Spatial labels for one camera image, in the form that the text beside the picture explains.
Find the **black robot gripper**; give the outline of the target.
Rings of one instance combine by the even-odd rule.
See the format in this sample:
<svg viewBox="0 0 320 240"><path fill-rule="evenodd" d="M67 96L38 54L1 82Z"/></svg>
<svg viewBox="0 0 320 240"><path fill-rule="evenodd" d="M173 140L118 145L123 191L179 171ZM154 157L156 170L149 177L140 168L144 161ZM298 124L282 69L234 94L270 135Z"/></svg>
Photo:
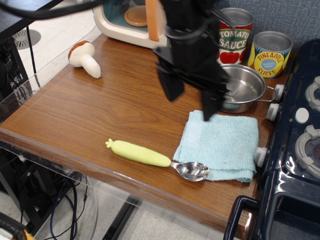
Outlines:
<svg viewBox="0 0 320 240"><path fill-rule="evenodd" d="M204 19L195 29L166 26L171 46L154 49L157 72L166 98L172 102L188 84L201 91L203 120L222 108L227 93L228 75L217 63L219 20Z"/></svg>

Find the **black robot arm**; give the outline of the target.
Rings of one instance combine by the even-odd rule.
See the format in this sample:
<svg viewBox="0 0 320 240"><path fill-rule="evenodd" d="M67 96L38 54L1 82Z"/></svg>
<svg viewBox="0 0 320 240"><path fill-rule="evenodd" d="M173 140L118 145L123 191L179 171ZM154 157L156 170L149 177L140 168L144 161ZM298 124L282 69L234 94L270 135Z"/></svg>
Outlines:
<svg viewBox="0 0 320 240"><path fill-rule="evenodd" d="M228 74L217 62L220 21L212 0L163 0L170 46L157 47L157 72L172 102L188 84L201 92L203 119L222 109Z"/></svg>

